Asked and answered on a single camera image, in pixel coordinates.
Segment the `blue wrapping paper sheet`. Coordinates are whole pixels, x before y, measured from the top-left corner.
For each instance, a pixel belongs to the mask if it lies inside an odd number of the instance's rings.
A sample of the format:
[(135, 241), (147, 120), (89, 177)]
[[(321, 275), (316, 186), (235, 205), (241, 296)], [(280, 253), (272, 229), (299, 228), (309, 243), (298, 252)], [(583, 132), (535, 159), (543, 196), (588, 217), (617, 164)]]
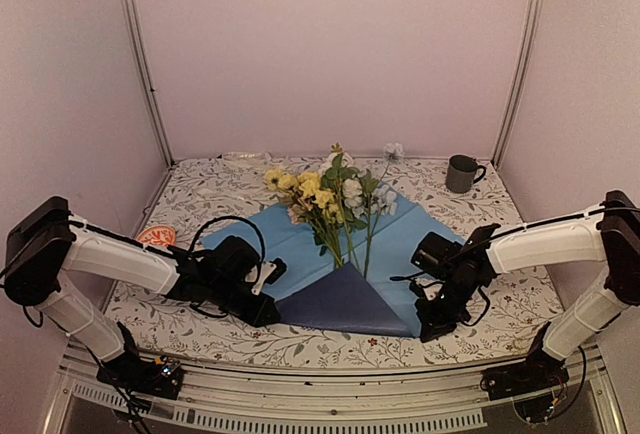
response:
[[(330, 254), (319, 255), (311, 229), (292, 224), (279, 205), (249, 217), (246, 223), (234, 222), (210, 234), (202, 244), (213, 249), (234, 235), (265, 252), (268, 259), (282, 259), (286, 272), (263, 291), (275, 300), (284, 324), (416, 338), (420, 334), (417, 297), (408, 282), (392, 278), (417, 272), (411, 257), (430, 232), (450, 241), (459, 239), (421, 205), (399, 196), (396, 212), (381, 216), (375, 229), (367, 278), (352, 265), (334, 268)], [(359, 261), (364, 262), (365, 232), (356, 232), (354, 243)]]

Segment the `pink bud leafy stem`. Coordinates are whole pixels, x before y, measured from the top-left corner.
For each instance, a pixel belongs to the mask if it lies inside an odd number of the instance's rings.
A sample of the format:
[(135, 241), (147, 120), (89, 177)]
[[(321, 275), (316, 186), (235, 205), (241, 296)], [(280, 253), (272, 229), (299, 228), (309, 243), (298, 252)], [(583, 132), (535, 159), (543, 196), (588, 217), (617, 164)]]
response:
[(293, 204), (287, 208), (291, 222), (294, 225), (307, 224), (313, 232), (313, 242), (319, 247), (319, 255), (330, 254), (333, 257), (333, 267), (344, 265), (344, 258), (340, 244), (340, 229), (336, 216), (328, 209), (320, 209), (311, 205)]

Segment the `yellow fake flower stem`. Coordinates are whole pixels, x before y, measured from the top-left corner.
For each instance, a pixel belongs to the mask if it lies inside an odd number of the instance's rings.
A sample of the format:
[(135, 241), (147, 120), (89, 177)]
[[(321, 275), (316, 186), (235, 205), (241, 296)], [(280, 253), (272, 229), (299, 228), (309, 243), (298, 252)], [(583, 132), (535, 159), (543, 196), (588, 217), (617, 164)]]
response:
[(328, 209), (331, 214), (336, 211), (333, 192), (322, 187), (318, 172), (306, 171), (293, 175), (281, 168), (272, 168), (265, 172), (264, 183), (276, 193), (279, 203), (286, 209), (299, 204)]

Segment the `white blue fake flower stem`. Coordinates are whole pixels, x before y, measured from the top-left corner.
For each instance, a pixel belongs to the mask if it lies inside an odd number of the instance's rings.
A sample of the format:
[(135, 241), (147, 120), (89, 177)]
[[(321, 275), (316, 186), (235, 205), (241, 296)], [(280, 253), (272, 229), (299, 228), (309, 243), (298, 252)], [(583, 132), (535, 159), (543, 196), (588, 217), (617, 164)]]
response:
[(358, 178), (362, 188), (364, 214), (367, 223), (365, 261), (364, 267), (361, 270), (361, 274), (364, 278), (367, 278), (368, 275), (373, 235), (382, 212), (381, 207), (374, 208), (374, 206), (377, 205), (377, 203), (374, 202), (374, 191), (383, 184), (383, 180), (385, 179), (391, 164), (392, 162), (387, 160), (381, 174), (373, 174), (371, 170), (367, 169), (365, 174)]

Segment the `pale blue fake flower stem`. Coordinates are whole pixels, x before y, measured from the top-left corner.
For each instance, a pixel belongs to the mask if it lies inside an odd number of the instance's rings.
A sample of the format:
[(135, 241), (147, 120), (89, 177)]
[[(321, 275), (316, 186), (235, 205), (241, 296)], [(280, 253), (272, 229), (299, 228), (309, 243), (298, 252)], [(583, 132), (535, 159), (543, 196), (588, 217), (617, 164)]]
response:
[(405, 157), (404, 147), (399, 142), (390, 142), (383, 147), (384, 169), (377, 174), (375, 187), (378, 188), (385, 179), (390, 167), (401, 163)]

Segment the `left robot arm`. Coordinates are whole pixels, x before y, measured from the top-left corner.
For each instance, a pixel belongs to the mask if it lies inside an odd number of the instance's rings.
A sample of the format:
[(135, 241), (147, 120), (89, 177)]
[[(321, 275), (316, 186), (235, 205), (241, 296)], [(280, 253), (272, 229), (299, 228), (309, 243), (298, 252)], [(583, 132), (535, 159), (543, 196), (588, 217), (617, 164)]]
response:
[(74, 215), (66, 199), (53, 196), (8, 232), (1, 276), (11, 301), (48, 317), (126, 387), (138, 388), (149, 369), (130, 333), (100, 313), (70, 273), (137, 285), (194, 311), (211, 304), (263, 327), (281, 319), (263, 288), (285, 271), (281, 259), (267, 260), (264, 245), (253, 248), (238, 236), (213, 249), (156, 247), (92, 225)]

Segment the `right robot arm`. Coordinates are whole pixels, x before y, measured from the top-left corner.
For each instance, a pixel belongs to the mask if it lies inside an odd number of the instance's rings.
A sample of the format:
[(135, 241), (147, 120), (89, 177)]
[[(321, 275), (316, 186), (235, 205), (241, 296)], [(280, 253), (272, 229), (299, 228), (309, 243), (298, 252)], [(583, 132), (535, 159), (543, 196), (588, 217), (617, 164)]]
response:
[(599, 277), (564, 313), (537, 332), (525, 359), (485, 372), (487, 384), (510, 390), (537, 390), (546, 381), (566, 380), (566, 359), (584, 341), (639, 303), (639, 208), (621, 190), (572, 214), (517, 227), (490, 224), (475, 229), (465, 243), (427, 234), (411, 262), (440, 285), (428, 297), (417, 281), (419, 338), (428, 342), (467, 323), (467, 303), (501, 274), (538, 266), (601, 262)]

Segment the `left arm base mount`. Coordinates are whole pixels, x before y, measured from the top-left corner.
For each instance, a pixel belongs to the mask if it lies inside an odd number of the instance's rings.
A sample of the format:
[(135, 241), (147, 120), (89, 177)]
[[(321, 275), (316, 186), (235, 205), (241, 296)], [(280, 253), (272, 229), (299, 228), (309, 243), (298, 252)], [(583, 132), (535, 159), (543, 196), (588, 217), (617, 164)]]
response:
[(104, 384), (169, 400), (178, 399), (183, 379), (184, 370), (176, 361), (147, 361), (129, 354), (102, 363), (97, 374)]

